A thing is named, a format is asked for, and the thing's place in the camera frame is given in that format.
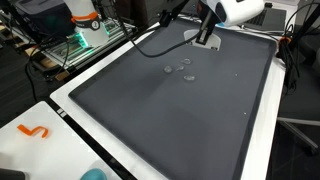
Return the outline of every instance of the dark floor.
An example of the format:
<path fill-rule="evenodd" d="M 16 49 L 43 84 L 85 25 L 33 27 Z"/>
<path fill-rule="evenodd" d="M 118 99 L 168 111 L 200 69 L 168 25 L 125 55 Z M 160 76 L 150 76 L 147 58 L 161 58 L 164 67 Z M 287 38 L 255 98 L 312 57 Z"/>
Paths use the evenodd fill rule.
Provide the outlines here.
<path fill-rule="evenodd" d="M 12 48 L 0 49 L 0 128 L 35 104 L 30 83 L 24 73 L 26 62 L 26 56 L 18 55 Z M 39 99 L 48 100 L 50 93 L 62 84 L 35 81 Z M 320 127 L 299 126 L 299 128 L 320 144 Z M 303 143 L 278 125 L 267 179 L 318 180 L 320 156 L 309 156 Z"/>

